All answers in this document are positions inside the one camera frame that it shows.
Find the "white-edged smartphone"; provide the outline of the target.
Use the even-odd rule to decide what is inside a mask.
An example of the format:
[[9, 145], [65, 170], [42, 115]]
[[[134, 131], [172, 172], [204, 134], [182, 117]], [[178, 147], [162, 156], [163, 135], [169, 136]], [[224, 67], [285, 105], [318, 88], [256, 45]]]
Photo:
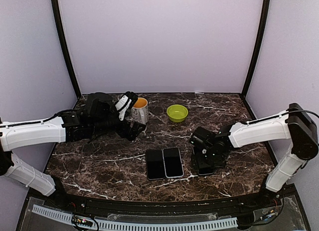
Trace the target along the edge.
[[207, 175], [212, 175], [212, 174], [214, 174], [214, 169], [212, 169], [212, 168], [199, 169], [199, 171], [198, 171], [199, 176], [207, 176]]

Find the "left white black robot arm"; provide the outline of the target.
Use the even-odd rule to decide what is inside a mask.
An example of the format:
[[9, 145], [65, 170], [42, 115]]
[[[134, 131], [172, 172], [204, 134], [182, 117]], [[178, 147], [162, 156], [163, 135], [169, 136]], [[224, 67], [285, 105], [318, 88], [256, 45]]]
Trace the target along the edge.
[[87, 96], [85, 105], [68, 109], [46, 119], [0, 124], [0, 174], [50, 197], [60, 209], [70, 205], [59, 178], [44, 174], [21, 160], [14, 149], [44, 143], [69, 143], [84, 139], [94, 140], [109, 131], [133, 141], [145, 130], [140, 122], [125, 119], [127, 111], [137, 103], [138, 96], [126, 92], [118, 101], [102, 92]]

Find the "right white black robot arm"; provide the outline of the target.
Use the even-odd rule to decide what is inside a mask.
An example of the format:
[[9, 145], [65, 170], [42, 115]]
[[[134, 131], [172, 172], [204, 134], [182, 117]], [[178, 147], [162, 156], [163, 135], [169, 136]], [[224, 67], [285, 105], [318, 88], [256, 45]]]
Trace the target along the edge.
[[311, 115], [312, 111], [291, 103], [288, 109], [278, 114], [223, 126], [217, 133], [197, 127], [189, 142], [196, 149], [194, 156], [198, 169], [201, 170], [203, 165], [212, 169], [223, 168], [229, 153], [246, 145], [290, 140], [285, 156], [266, 177], [265, 189], [254, 198], [257, 207], [265, 208], [273, 201], [273, 193], [277, 193], [288, 179], [319, 153], [318, 128]]

